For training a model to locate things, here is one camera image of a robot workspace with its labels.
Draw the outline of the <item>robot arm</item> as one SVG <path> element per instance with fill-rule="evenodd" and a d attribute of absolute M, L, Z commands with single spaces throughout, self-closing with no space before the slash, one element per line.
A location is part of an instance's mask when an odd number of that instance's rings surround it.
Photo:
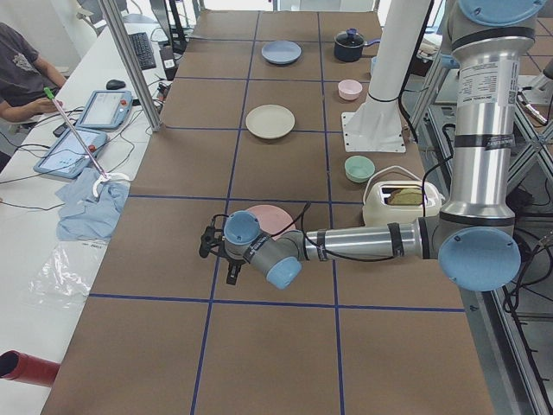
<path fill-rule="evenodd" d="M 287 287 L 304 260 L 378 262 L 416 255 L 436 259 L 445 275 L 471 291 L 493 291 L 515 278 L 521 264 L 507 207 L 514 144 L 519 60 L 535 41 L 541 1 L 453 1 L 442 47 L 459 63 L 453 176 L 438 215 L 382 227 L 286 231 L 273 238 L 257 217 L 231 214 L 219 254 L 234 283 L 243 263 L 276 287 Z"/>

